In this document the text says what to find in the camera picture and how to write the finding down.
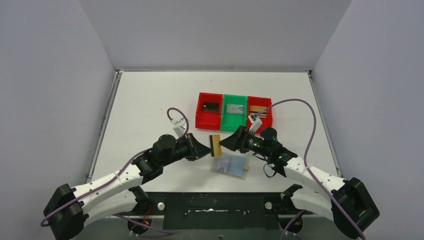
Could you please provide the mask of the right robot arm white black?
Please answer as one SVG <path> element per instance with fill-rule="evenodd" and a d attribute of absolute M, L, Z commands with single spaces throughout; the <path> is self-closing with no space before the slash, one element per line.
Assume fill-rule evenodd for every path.
<path fill-rule="evenodd" d="M 234 152 L 259 154 L 276 173 L 313 191 L 307 194 L 298 188 L 286 192 L 281 199 L 281 207 L 289 214 L 299 209 L 325 217 L 351 239 L 362 239 L 364 231 L 380 216 L 361 180 L 355 177 L 348 180 L 307 164 L 278 142 L 277 131 L 272 127 L 264 128 L 260 136 L 255 136 L 245 126 L 239 126 L 235 133 L 219 144 Z"/>

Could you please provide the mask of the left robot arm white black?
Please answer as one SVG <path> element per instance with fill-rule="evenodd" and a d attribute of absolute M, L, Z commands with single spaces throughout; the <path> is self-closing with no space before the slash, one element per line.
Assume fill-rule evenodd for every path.
<path fill-rule="evenodd" d="M 143 213 L 148 196 L 141 186 L 182 159 L 199 160 L 211 153 L 192 133 L 179 139 L 164 134 L 133 156 L 120 170 L 74 187 L 59 186 L 45 209 L 41 227 L 49 227 L 57 240 L 70 240 L 97 220 L 126 212 Z"/>

